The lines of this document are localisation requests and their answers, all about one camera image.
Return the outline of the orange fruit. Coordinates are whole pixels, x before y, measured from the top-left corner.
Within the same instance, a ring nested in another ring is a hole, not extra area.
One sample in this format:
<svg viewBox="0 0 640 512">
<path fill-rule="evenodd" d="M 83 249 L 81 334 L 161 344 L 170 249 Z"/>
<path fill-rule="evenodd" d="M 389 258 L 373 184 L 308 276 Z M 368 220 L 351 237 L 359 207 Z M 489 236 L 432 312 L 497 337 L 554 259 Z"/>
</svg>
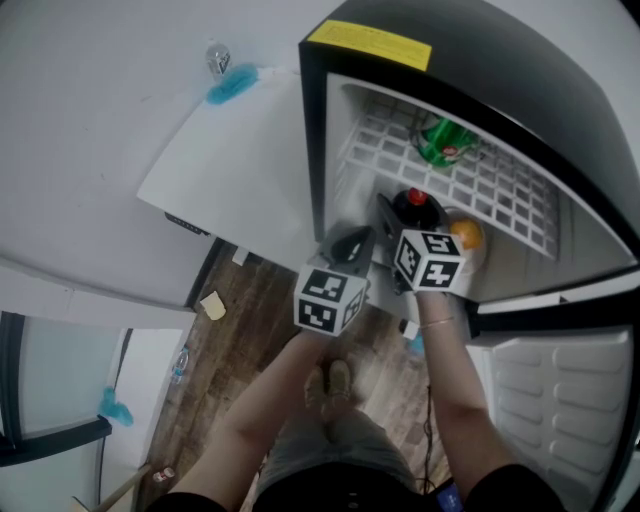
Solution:
<svg viewBox="0 0 640 512">
<path fill-rule="evenodd" d="M 450 225 L 450 232 L 456 235 L 465 250 L 481 248 L 484 243 L 484 234 L 481 226 L 470 218 L 455 220 Z"/>
</svg>

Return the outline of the yellow paper note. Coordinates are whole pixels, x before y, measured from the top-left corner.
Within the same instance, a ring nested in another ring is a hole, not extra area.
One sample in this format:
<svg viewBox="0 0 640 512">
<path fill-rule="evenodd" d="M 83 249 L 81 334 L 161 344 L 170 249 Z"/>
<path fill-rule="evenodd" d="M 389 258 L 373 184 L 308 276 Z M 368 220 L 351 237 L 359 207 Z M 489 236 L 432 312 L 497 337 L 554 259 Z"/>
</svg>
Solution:
<svg viewBox="0 0 640 512">
<path fill-rule="evenodd" d="M 217 291 L 201 299 L 200 305 L 212 321 L 219 321 L 226 314 L 226 307 Z"/>
</svg>

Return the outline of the white window ledge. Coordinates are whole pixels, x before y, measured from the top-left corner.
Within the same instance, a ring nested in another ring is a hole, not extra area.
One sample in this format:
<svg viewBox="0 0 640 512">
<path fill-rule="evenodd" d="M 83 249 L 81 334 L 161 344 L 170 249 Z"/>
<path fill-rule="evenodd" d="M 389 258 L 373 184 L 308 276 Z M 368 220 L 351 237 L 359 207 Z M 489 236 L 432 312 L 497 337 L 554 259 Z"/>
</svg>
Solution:
<svg viewBox="0 0 640 512">
<path fill-rule="evenodd" d="M 136 470 L 147 460 L 170 385 L 170 372 L 194 320 L 195 314 L 186 312 L 168 327 L 132 331 L 115 393 L 132 414 L 133 424 L 115 424 L 105 443 L 105 457 L 116 467 Z"/>
</svg>

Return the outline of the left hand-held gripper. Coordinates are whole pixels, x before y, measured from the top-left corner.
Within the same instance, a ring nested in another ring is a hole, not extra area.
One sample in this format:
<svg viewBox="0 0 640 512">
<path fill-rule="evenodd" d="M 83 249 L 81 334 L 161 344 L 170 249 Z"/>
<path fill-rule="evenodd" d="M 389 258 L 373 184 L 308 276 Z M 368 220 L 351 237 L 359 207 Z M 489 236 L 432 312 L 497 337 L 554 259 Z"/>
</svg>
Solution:
<svg viewBox="0 0 640 512">
<path fill-rule="evenodd" d="M 337 226 L 321 246 L 330 263 L 353 263 L 354 274 L 368 272 L 376 244 L 369 226 Z M 316 333 L 339 336 L 361 311 L 368 280 L 305 264 L 294 290 L 294 323 Z"/>
</svg>

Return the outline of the black power strip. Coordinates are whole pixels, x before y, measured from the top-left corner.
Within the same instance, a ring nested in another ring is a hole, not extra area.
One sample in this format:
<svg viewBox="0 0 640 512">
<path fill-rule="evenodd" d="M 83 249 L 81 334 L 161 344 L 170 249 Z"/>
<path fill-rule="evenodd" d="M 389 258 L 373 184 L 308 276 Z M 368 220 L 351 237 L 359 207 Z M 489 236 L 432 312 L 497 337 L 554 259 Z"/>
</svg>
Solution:
<svg viewBox="0 0 640 512">
<path fill-rule="evenodd" d="M 193 224 L 191 224 L 189 222 L 186 222 L 186 221 L 184 221 L 184 220 L 182 220 L 182 219 L 180 219 L 178 217 L 175 217 L 175 216 L 169 214 L 168 212 L 165 212 L 164 216 L 169 222 L 171 222 L 171 223 L 173 223 L 175 225 L 178 225 L 178 226 L 180 226 L 180 227 L 182 227 L 182 228 L 184 228 L 184 229 L 186 229 L 186 230 L 188 230 L 188 231 L 190 231 L 190 232 L 192 232 L 192 233 L 194 233 L 196 235 L 204 235 L 204 236 L 209 236 L 210 235 L 209 232 L 207 232 L 205 230 L 202 230 L 201 228 L 199 228 L 199 227 L 197 227 L 197 226 L 195 226 L 195 225 L 193 225 Z"/>
</svg>

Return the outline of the person's left tan shoe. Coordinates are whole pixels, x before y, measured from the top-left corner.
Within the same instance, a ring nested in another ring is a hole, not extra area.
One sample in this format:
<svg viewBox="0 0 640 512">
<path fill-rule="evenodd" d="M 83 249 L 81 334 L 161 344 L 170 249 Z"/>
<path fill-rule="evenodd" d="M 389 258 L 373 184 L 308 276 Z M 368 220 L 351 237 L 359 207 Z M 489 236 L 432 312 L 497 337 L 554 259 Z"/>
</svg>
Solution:
<svg viewBox="0 0 640 512">
<path fill-rule="evenodd" d="M 324 420 L 328 396 L 325 392 L 324 373 L 320 366 L 315 366 L 304 386 L 306 411 L 319 420 Z"/>
</svg>

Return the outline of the person's right forearm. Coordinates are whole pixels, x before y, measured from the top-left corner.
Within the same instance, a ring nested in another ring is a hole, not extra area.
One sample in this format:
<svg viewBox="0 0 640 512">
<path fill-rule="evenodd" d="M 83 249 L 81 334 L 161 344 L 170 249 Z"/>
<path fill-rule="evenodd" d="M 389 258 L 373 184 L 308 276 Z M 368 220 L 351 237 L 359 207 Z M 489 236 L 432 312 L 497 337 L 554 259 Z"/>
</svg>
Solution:
<svg viewBox="0 0 640 512">
<path fill-rule="evenodd" d="M 490 420 L 479 375 L 449 297 L 416 294 L 437 429 L 462 498 L 514 458 Z"/>
</svg>

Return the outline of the person's black shirt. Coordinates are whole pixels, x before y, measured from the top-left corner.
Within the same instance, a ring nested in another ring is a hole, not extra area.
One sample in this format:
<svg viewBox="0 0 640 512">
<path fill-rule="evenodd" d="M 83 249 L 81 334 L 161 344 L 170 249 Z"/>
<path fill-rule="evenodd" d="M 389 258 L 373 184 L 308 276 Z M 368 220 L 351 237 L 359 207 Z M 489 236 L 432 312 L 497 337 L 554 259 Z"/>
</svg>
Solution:
<svg viewBox="0 0 640 512">
<path fill-rule="evenodd" d="M 470 491 L 465 512 L 566 512 L 555 492 L 521 465 L 485 476 Z M 252 512 L 440 512 L 433 493 L 420 495 L 389 474 L 329 463 L 286 477 L 256 497 Z"/>
</svg>

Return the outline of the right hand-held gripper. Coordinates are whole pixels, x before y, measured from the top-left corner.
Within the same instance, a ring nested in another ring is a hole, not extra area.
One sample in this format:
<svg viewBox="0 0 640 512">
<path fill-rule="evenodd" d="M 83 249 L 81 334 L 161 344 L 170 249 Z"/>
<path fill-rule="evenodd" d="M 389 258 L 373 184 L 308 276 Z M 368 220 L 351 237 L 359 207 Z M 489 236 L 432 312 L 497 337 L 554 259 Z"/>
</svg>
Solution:
<svg viewBox="0 0 640 512">
<path fill-rule="evenodd" d="M 376 196 L 383 231 L 389 249 L 396 249 L 395 268 L 407 282 L 410 290 L 451 292 L 463 269 L 465 258 L 460 238 L 450 232 L 446 210 L 432 200 L 438 213 L 434 225 L 437 232 L 404 229 L 391 201 L 382 193 Z"/>
</svg>

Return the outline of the person's right tan shoe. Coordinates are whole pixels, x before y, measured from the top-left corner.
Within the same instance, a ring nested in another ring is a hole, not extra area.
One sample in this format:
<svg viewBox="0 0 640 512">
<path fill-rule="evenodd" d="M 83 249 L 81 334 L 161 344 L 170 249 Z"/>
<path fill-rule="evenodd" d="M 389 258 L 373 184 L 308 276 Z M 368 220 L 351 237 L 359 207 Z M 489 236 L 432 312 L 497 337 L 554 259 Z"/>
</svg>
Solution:
<svg viewBox="0 0 640 512">
<path fill-rule="evenodd" d="M 329 367 L 329 392 L 332 400 L 349 401 L 352 392 L 352 376 L 344 360 L 334 360 Z"/>
</svg>

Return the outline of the green drink can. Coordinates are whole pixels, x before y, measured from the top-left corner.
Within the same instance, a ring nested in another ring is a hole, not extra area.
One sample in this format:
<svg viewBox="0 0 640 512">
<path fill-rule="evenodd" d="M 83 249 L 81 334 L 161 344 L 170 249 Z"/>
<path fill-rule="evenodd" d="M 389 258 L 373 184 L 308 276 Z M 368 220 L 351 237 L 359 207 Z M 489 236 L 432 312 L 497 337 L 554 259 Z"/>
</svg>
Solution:
<svg viewBox="0 0 640 512">
<path fill-rule="evenodd" d="M 415 135 L 418 153 L 439 168 L 456 163 L 476 142 L 477 135 L 471 130 L 430 112 Z"/>
</svg>

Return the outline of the white table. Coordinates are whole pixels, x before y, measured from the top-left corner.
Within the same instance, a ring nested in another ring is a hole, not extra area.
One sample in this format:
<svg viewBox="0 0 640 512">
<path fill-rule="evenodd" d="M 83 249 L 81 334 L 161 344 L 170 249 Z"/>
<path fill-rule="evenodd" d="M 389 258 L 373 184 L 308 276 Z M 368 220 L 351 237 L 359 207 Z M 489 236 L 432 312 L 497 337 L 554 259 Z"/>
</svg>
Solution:
<svg viewBox="0 0 640 512">
<path fill-rule="evenodd" d="M 378 227 L 378 194 L 405 187 L 400 167 L 353 160 L 367 115 L 376 135 L 410 129 L 421 102 L 333 74 L 328 81 L 326 172 L 314 201 L 299 75 L 277 72 L 221 104 L 203 103 L 161 152 L 138 197 L 292 271 L 313 263 L 341 229 Z"/>
</svg>

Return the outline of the dark soda bottle red cap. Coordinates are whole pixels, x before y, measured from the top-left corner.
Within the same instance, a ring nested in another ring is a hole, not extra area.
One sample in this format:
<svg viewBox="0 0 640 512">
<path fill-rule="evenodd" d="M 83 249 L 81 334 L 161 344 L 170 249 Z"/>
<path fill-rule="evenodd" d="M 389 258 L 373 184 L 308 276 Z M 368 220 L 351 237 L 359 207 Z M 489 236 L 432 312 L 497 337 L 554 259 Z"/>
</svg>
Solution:
<svg viewBox="0 0 640 512">
<path fill-rule="evenodd" d="M 392 209 L 400 221 L 411 228 L 431 231 L 441 222 L 438 203 L 417 188 L 397 193 L 392 200 Z"/>
</svg>

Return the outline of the black mini fridge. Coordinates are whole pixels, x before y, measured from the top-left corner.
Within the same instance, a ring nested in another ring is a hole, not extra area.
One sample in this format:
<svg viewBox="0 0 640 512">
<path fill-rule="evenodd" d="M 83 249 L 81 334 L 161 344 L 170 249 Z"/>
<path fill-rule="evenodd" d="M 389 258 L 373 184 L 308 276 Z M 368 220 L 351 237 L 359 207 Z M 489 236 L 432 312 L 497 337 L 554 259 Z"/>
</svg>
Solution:
<svg viewBox="0 0 640 512">
<path fill-rule="evenodd" d="M 560 49 L 485 0 L 346 0 L 299 45 L 313 200 L 326 172 L 331 75 L 421 102 L 389 140 L 365 116 L 353 160 L 480 220 L 482 267 L 452 292 L 490 414 L 570 512 L 640 511 L 640 172 L 605 94 Z M 477 135 L 434 167 L 430 112 Z M 418 322 L 380 224 L 370 302 Z"/>
</svg>

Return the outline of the person's grey trousers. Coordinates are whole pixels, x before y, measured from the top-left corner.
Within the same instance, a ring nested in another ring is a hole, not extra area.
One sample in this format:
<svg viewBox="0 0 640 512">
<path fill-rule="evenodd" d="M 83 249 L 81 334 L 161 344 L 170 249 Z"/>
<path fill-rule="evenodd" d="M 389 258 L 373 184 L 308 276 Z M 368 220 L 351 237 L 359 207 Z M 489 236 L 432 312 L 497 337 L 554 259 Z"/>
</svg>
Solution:
<svg viewBox="0 0 640 512">
<path fill-rule="evenodd" d="M 256 497 L 305 471 L 330 465 L 372 470 L 417 490 L 406 459 L 386 431 L 363 412 L 349 408 L 327 423 L 307 411 L 290 416 L 269 452 Z"/>
</svg>

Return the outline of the small glass on table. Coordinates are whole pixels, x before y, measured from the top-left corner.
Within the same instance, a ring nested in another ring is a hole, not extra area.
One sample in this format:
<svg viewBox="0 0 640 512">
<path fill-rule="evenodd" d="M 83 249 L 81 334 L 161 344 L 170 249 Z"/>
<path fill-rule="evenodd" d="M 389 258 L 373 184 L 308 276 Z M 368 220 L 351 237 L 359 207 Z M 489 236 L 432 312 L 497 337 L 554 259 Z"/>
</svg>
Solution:
<svg viewBox="0 0 640 512">
<path fill-rule="evenodd" d="M 205 57 L 214 81 L 219 83 L 225 77 L 231 65 L 229 48 L 217 40 L 211 40 L 208 44 Z"/>
</svg>

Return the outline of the person's left forearm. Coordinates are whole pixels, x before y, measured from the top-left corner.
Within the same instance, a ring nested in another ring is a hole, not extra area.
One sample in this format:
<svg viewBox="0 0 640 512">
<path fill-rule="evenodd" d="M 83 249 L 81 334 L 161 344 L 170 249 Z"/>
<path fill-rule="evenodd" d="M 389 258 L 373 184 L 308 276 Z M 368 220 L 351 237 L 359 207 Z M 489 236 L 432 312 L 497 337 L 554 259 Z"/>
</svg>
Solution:
<svg viewBox="0 0 640 512">
<path fill-rule="evenodd" d="M 171 491 L 238 510 L 288 416 L 303 403 L 304 384 L 330 341 L 306 330 L 292 337 L 235 400 L 199 460 Z"/>
</svg>

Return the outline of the black framed window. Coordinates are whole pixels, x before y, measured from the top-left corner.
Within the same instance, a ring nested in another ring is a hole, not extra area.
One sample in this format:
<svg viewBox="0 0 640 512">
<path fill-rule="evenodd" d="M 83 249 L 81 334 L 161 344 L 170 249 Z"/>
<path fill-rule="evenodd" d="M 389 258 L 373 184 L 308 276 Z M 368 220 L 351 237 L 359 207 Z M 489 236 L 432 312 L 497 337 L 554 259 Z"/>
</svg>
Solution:
<svg viewBox="0 0 640 512">
<path fill-rule="evenodd" d="M 96 415 L 43 434 L 25 435 L 19 404 L 19 366 L 26 317 L 0 311 L 0 468 L 70 451 L 111 435 L 109 421 Z"/>
</svg>

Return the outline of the clear water bottle blue label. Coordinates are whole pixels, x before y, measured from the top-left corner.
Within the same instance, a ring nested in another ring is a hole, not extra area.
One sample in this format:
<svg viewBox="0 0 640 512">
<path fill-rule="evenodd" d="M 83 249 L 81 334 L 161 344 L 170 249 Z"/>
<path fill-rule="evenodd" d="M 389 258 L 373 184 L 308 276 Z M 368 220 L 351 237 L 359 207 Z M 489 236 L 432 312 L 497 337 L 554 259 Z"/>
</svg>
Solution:
<svg viewBox="0 0 640 512">
<path fill-rule="evenodd" d="M 182 381 L 188 362 L 189 348 L 187 346 L 183 346 L 171 371 L 171 382 L 173 384 L 179 384 Z"/>
</svg>

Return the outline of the person's tan shoe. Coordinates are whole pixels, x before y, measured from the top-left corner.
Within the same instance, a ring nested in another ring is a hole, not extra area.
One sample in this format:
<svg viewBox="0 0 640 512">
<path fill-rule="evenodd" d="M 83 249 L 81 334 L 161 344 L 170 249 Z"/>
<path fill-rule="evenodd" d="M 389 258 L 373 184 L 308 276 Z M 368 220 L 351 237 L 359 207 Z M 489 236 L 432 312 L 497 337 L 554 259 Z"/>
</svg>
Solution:
<svg viewBox="0 0 640 512">
<path fill-rule="evenodd" d="M 325 392 L 324 373 L 320 366 L 315 366 L 304 386 L 306 411 L 319 420 L 324 420 L 328 396 Z"/>
<path fill-rule="evenodd" d="M 329 392 L 332 400 L 349 401 L 352 392 L 352 376 L 344 360 L 334 360 L 329 367 Z"/>
</svg>

